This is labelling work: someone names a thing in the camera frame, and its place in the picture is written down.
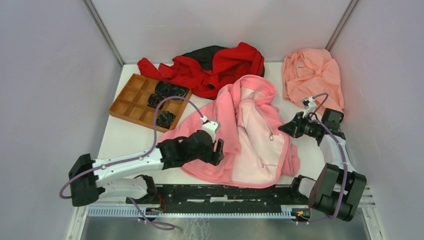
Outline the pink jacket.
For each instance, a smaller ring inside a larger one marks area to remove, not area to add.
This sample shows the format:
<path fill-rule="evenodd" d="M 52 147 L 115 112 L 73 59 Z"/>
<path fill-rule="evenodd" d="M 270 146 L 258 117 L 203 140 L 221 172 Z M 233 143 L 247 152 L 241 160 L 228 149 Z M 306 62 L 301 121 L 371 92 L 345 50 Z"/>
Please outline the pink jacket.
<path fill-rule="evenodd" d="M 283 120 L 272 104 L 277 90 L 267 79 L 245 75 L 221 88 L 214 101 L 185 118 L 162 140 L 189 136 L 202 125 L 200 116 L 220 123 L 224 158 L 214 166 L 194 160 L 182 166 L 201 181 L 246 188 L 266 188 L 280 176 L 293 177 L 300 168 L 297 147 L 279 130 Z"/>

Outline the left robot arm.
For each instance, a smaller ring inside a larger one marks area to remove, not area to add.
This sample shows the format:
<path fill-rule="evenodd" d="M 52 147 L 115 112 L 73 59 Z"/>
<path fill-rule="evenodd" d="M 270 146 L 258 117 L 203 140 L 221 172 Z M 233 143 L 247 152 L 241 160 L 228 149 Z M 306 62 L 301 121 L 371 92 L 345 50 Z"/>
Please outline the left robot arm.
<path fill-rule="evenodd" d="M 180 168 L 200 160 L 217 166 L 224 158 L 224 140 L 213 140 L 204 130 L 158 143 L 151 152 L 92 159 L 89 153 L 78 157 L 68 173 L 70 198 L 74 207 L 87 206 L 100 198 L 128 197 L 150 204 L 157 198 L 155 187 L 132 183 L 131 175 Z"/>

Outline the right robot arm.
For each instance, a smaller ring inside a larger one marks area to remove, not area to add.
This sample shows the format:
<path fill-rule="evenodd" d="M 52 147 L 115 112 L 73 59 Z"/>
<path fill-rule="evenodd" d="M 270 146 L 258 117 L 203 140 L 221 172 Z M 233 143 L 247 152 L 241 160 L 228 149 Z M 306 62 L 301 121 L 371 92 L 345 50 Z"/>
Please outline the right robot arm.
<path fill-rule="evenodd" d="M 340 129 L 344 114 L 325 109 L 320 120 L 312 113 L 298 112 L 278 130 L 292 138 L 308 136 L 316 140 L 324 157 L 324 167 L 317 179 L 299 175 L 290 185 L 289 199 L 325 214 L 327 219 L 351 221 L 367 185 L 365 175 L 352 167 L 346 150 L 346 137 Z"/>

